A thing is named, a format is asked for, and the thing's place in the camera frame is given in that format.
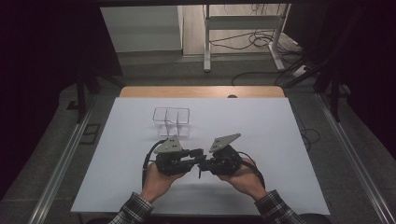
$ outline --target hand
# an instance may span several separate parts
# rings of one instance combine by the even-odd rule
[[[254,162],[248,158],[243,158],[243,160],[254,164]],[[219,175],[219,179],[227,181],[239,192],[253,198],[254,201],[258,201],[267,195],[267,191],[262,186],[260,179],[245,165],[241,165],[241,168],[233,175]]]
[[[169,190],[172,183],[181,178],[184,174],[167,176],[160,173],[155,162],[152,162],[147,169],[145,185],[142,189],[142,196],[149,203],[163,196]]]

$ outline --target wall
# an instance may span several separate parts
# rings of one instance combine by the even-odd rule
[[[177,8],[102,7],[101,11],[116,52],[129,52],[181,49]]]

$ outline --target transparent box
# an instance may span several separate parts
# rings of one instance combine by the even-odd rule
[[[159,136],[190,136],[188,108],[156,107],[152,119]]]

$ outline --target silver gripper plate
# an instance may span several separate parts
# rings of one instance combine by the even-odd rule
[[[183,150],[183,148],[181,147],[177,136],[174,135],[170,137],[168,140],[166,140],[164,143],[162,143],[160,146],[155,148],[154,152],[164,153],[164,152],[176,152],[181,150]]]
[[[209,149],[209,152],[219,151],[224,147],[227,147],[233,140],[237,139],[241,136],[241,133],[231,134],[224,137],[216,138],[213,142],[212,147]]]

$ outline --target black cable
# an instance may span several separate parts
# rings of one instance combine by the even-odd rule
[[[315,144],[316,142],[318,142],[318,141],[321,139],[320,133],[319,133],[319,131],[316,130],[316,129],[311,129],[311,128],[310,128],[310,129],[307,129],[307,128],[305,128],[305,125],[304,125],[304,123],[303,123],[303,120],[301,119],[300,115],[297,113],[296,108],[294,107],[294,105],[293,105],[291,102],[290,102],[290,105],[291,105],[291,109],[294,111],[295,116],[297,117],[297,120],[299,120],[299,121],[300,121],[300,124],[303,126],[303,128],[300,130],[300,135],[301,135],[301,137],[303,138],[304,145],[306,145],[306,151],[309,151],[309,150],[311,149],[311,147],[312,147],[312,144]],[[317,137],[316,140],[311,141],[311,140],[309,139],[309,137],[306,136],[306,133],[309,132],[309,131],[312,131],[312,132],[314,132],[314,133],[317,134],[318,137]]]
[[[245,153],[245,152],[241,152],[241,151],[237,151],[237,153],[240,153],[240,154],[244,154],[245,156],[247,156],[251,161],[253,161],[253,163],[254,163],[254,166],[256,166],[257,167],[257,165],[256,165],[256,162],[253,160],[253,159],[251,159],[251,157],[247,154],[247,153]]]
[[[227,9],[225,8],[225,5],[224,5],[224,11],[225,11],[225,13],[227,13],[227,15],[228,15],[228,11],[227,11]]]
[[[268,75],[268,74],[279,74],[279,72],[246,72],[246,73],[240,73],[240,74],[234,76],[233,79],[231,79],[231,85],[235,86],[234,82],[235,82],[235,80],[237,78],[239,78],[241,76],[244,76],[244,75],[249,75],[249,74],[265,74],[265,75]]]
[[[252,165],[250,162],[247,162],[247,161],[241,161],[241,164],[250,168],[255,173],[255,175],[259,178],[260,182],[262,183],[262,186],[265,188],[264,177],[262,176],[262,172],[259,171],[257,166]]]
[[[152,148],[149,150],[148,154],[146,155],[145,161],[143,162],[143,170],[142,170],[142,188],[145,186],[145,180],[146,180],[147,169],[149,166],[149,158],[151,157],[151,153],[159,144],[164,143],[166,140],[168,139],[166,138],[164,140],[158,141],[156,144],[154,144],[154,146],[152,146]]]

